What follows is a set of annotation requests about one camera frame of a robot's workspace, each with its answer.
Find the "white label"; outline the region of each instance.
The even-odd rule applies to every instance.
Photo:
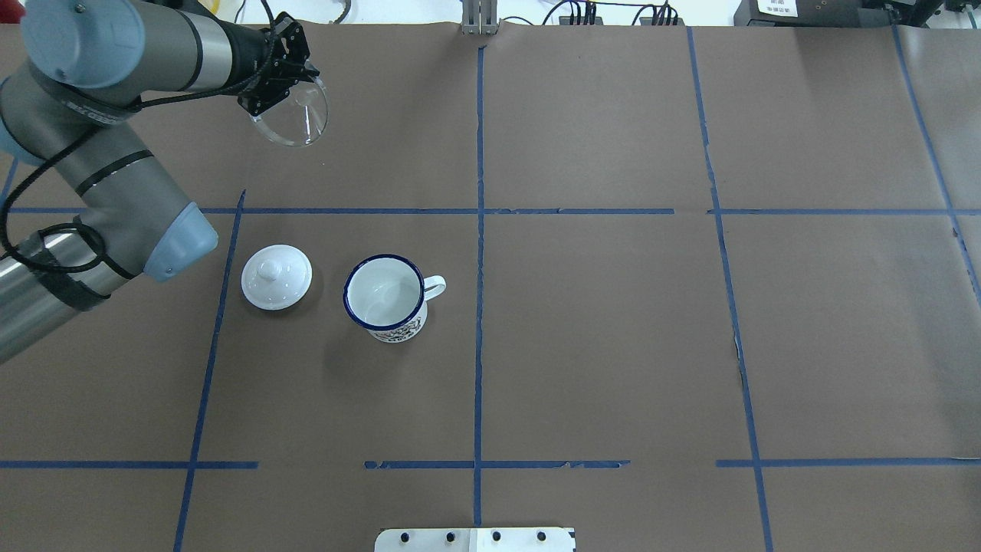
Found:
[[[756,0],[759,11],[771,16],[795,18],[797,16],[797,0]]]

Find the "blue tape line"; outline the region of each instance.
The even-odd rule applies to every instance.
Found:
[[[5,460],[0,469],[187,469],[187,462],[101,460]]]
[[[945,209],[709,209],[721,215],[869,215],[869,216],[947,216]]]
[[[470,460],[385,460],[383,462],[366,462],[365,469],[473,469]]]
[[[484,457],[484,48],[477,49],[477,322],[474,375],[474,527],[482,523]]]
[[[674,209],[487,209],[488,215],[673,215]]]
[[[761,460],[764,468],[851,468],[869,466],[977,466],[976,458],[805,458]],[[752,460],[717,460],[717,468],[752,468]]]
[[[715,210],[715,231],[719,241],[719,253],[722,256],[722,272],[726,280],[726,295],[729,299],[729,316],[732,319],[733,337],[736,341],[736,357],[739,361],[740,375],[743,377],[743,408],[746,412],[746,426],[749,433],[749,449],[754,462],[753,473],[756,479],[756,499],[759,503],[759,518],[763,528],[763,543],[767,552],[773,551],[773,536],[770,531],[770,514],[766,505],[766,488],[763,485],[763,469],[759,465],[759,446],[756,442],[756,422],[752,415],[752,399],[749,395],[749,377],[746,371],[746,359],[743,352],[743,336],[740,332],[739,314],[736,311],[736,295],[733,292],[732,272],[729,268],[729,253],[726,251],[725,230],[722,226],[722,215],[719,213],[719,190],[715,181],[715,169],[708,154],[708,124],[705,118],[705,105],[701,95],[701,81],[698,78],[698,57],[695,50],[695,35],[688,27],[688,49],[692,61],[692,80],[695,82],[695,98],[698,106],[698,121],[701,126],[701,142],[705,150],[705,169],[708,181],[711,183],[712,208]]]
[[[7,199],[7,194],[10,193],[10,187],[14,184],[14,175],[17,174],[18,163],[17,157],[14,157],[14,161],[10,164],[10,170],[7,171],[7,180],[3,183],[3,192],[0,192],[0,202]]]
[[[475,215],[477,209],[411,209],[373,207],[249,207],[243,211],[249,215],[299,214],[299,215]]]
[[[259,469],[258,462],[198,462],[194,469]]]
[[[205,207],[201,212],[208,214],[233,214],[235,209],[229,207]],[[327,214],[327,215],[476,215],[478,209],[457,208],[386,208],[386,207],[248,207],[245,214]],[[671,208],[650,209],[572,209],[572,208],[497,208],[485,209],[485,215],[673,215]]]
[[[620,469],[629,464],[629,460],[487,460],[481,466],[484,469]]]
[[[944,205],[951,217],[951,224],[954,226],[957,244],[960,246],[960,256],[964,259],[964,266],[967,268],[967,276],[970,278],[971,287],[974,288],[974,299],[981,307],[981,286],[978,285],[977,272],[974,271],[974,263],[971,262],[971,255],[967,251],[967,243],[964,242],[964,234],[960,230],[960,223],[954,211],[954,203],[951,201],[951,194],[947,189],[947,181],[944,180],[944,173],[940,170],[940,162],[937,160],[937,153],[933,147],[933,140],[930,133],[926,130],[926,123],[923,121],[923,113],[919,108],[919,101],[916,99],[916,91],[913,90],[913,82],[909,78],[909,68],[906,66],[906,57],[903,53],[903,42],[900,40],[900,29],[893,25],[893,40],[896,43],[896,54],[900,58],[900,70],[903,72],[903,80],[906,83],[906,91],[909,93],[909,101],[912,102],[913,115],[916,116],[916,124],[919,125],[920,133],[923,135],[923,142],[926,144],[926,151],[930,156],[930,164],[933,165],[933,172],[937,177],[937,184],[940,186],[940,194],[944,197]]]
[[[480,469],[620,469],[629,460],[484,460]],[[366,462],[365,469],[474,469],[469,460],[385,460]]]
[[[12,213],[31,214],[78,214],[84,207],[14,207]],[[302,213],[303,209],[278,208],[247,208],[243,214],[310,214]],[[467,214],[475,215],[477,209],[317,209],[318,214]],[[234,215],[237,209],[233,207],[204,207],[205,214]],[[705,214],[714,215],[869,215],[869,216],[945,216],[950,214],[946,209],[708,209]],[[657,209],[484,209],[485,215],[673,215],[671,208]],[[981,209],[954,209],[957,216],[978,216]]]
[[[211,393],[211,378],[215,371],[215,358],[218,352],[218,337],[222,331],[225,319],[225,302],[229,294],[229,280],[232,275],[232,260],[235,256],[235,244],[238,242],[238,226],[242,220],[242,206],[245,203],[245,190],[238,197],[235,220],[232,224],[232,237],[229,243],[229,253],[225,259],[225,275],[222,279],[222,292],[218,298],[218,312],[215,314],[215,329],[211,334],[211,350],[208,353],[208,367],[204,372],[204,385],[201,388],[201,403],[197,409],[197,423],[194,426],[194,441],[190,448],[190,462],[187,467],[187,478],[184,480],[184,494],[181,500],[181,515],[178,517],[178,529],[174,538],[174,552],[180,552],[183,544],[183,532],[187,525],[187,510],[190,506],[190,495],[194,488],[194,472],[197,465],[197,454],[201,448],[201,434],[204,431],[204,415],[208,411],[208,396]]]
[[[0,460],[0,469],[187,469],[190,462],[117,460]],[[258,462],[199,462],[197,469],[259,469]]]
[[[79,214],[84,207],[13,207],[12,213],[32,213],[32,214]]]

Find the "cable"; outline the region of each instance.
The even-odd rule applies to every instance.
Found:
[[[280,36],[276,34],[274,27],[276,26],[276,21],[273,19],[273,11],[269,9],[269,2],[267,0],[261,0],[262,7],[266,9],[266,16],[269,18],[269,54],[266,56],[266,61],[263,62],[262,66],[256,70],[254,74],[250,77],[242,79],[238,83],[230,84],[224,88],[219,88],[217,90],[205,90],[203,92],[195,92],[193,94],[181,94],[177,96],[167,96],[157,99],[152,99],[148,101],[141,101],[133,104],[129,109],[133,111],[139,111],[147,107],[154,107],[157,105],[166,105],[170,103],[179,103],[182,101],[190,101],[194,99],[210,98],[212,96],[227,94],[230,92],[238,92],[240,90],[246,89],[250,84],[254,83],[262,76],[262,74],[269,68],[269,65],[273,63],[273,44],[280,39]]]
[[[248,0],[242,0],[242,5],[241,6],[238,6],[238,11],[235,12],[235,17],[232,20],[232,23],[238,23],[238,16],[240,16],[241,13],[242,13],[242,10],[245,9],[245,2],[248,2]]]
[[[630,22],[630,26],[631,27],[633,27],[634,25],[637,24],[637,21],[641,18],[641,14],[647,8],[650,8],[651,10],[653,10],[654,11],[654,17],[657,17],[657,6],[654,6],[653,4],[647,4],[646,6],[640,8],[640,10],[637,11],[637,14],[634,16],[634,20]]]
[[[562,4],[571,4],[572,6],[575,6],[575,9],[576,9],[576,19],[579,19],[579,18],[582,17],[582,12],[580,11],[581,8],[580,8],[579,2],[577,2],[577,0],[562,0],[558,4],[555,4],[554,6],[552,6],[552,9],[551,10],[548,10],[548,13],[545,14],[545,19],[542,20],[542,25],[545,25],[545,24],[548,23],[548,18],[550,18],[551,15],[555,13],[555,10],[557,10],[559,8],[559,6],[561,6]],[[572,23],[572,8],[569,8],[569,23]]]
[[[344,21],[344,19],[347,17],[347,14],[349,14],[350,11],[351,11],[351,0],[344,0],[344,11],[340,12],[340,17],[331,21],[331,25],[337,25],[338,23]]]
[[[518,17],[518,16],[508,16],[508,17],[502,19],[501,21],[508,21],[508,20],[518,20],[518,21],[523,21],[523,22],[525,22],[525,23],[527,23],[528,25],[531,25],[531,26],[534,26],[535,25],[534,23],[526,20],[525,18]]]
[[[164,97],[156,100],[138,102],[133,104],[130,109],[138,111],[146,107],[153,107],[156,105],[164,105],[169,103],[178,103],[182,101],[190,101],[193,99],[206,98],[211,96],[217,96],[227,92],[237,91],[242,88],[246,88],[253,82],[255,82],[259,77],[262,76],[263,72],[269,68],[273,61],[273,44],[280,40],[280,36],[276,34],[276,20],[273,18],[273,11],[269,8],[269,2],[267,0],[261,0],[263,8],[266,9],[266,16],[269,18],[269,54],[266,56],[266,61],[262,64],[256,72],[246,79],[243,79],[239,83],[232,84],[230,86],[225,86],[224,88],[219,88],[217,90],[210,90],[204,92],[197,92],[193,94],[184,94],[179,96]],[[63,234],[68,231],[74,230],[82,238],[89,243],[92,247],[92,252],[95,253],[95,258],[86,262],[85,264],[80,264],[78,266],[60,266],[55,264],[47,264],[43,262],[37,262],[29,257],[21,254],[20,251],[10,242],[10,237],[7,231],[7,220],[10,217],[10,210],[14,206],[14,202],[27,191],[32,184],[34,184],[37,179],[41,178],[45,172],[51,167],[54,167],[63,159],[74,153],[77,149],[82,147],[87,141],[94,137],[102,127],[92,126],[89,127],[80,137],[69,144],[67,147],[55,153],[50,159],[41,164],[40,167],[34,169],[27,178],[24,179],[16,188],[14,188],[4,199],[3,205],[0,206],[0,247],[6,255],[10,255],[15,261],[26,266],[31,270],[37,270],[40,272],[54,272],[59,274],[74,274],[78,272],[84,272],[86,270],[91,270],[106,259],[106,243],[102,235],[99,234],[94,228],[82,224],[82,223],[65,223],[58,224],[55,226],[48,227],[41,231],[42,236],[48,236],[51,234]]]
[[[27,191],[27,188],[34,182],[41,178],[48,169],[57,165],[62,159],[71,155],[75,150],[82,147],[87,141],[96,135],[102,127],[89,127],[80,137],[76,138],[68,147],[62,149],[50,159],[41,164],[40,167],[34,169],[34,172],[30,173],[27,178],[24,179],[16,188],[14,188],[7,198],[3,201],[3,207],[0,207],[0,246],[3,246],[3,250],[10,255],[15,261],[26,266],[31,270],[39,270],[41,272],[56,272],[59,274],[73,274],[77,272],[84,272],[86,270],[91,270],[99,264],[101,264],[106,258],[106,243],[102,239],[102,236],[92,227],[81,224],[81,223],[65,223],[58,224],[49,227],[42,232],[50,234],[62,234],[71,230],[76,231],[79,235],[82,235],[85,240],[91,244],[94,244],[93,252],[95,253],[95,258],[86,262],[85,264],[80,264],[78,266],[59,266],[56,264],[47,264],[44,262],[37,262],[27,256],[21,254],[13,244],[10,243],[10,236],[7,232],[7,218],[10,216],[10,209],[14,206],[14,201],[17,201],[18,197],[22,193]]]

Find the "metal bracket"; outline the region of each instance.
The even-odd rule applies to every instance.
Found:
[[[563,527],[388,529],[375,552],[576,552],[576,530]]]
[[[497,34],[497,0],[463,0],[464,34]]]

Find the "enamel mug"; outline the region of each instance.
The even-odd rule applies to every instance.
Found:
[[[426,325],[426,302],[446,289],[442,276],[423,279],[404,257],[380,254],[361,261],[344,284],[344,308],[375,339],[400,343]]]

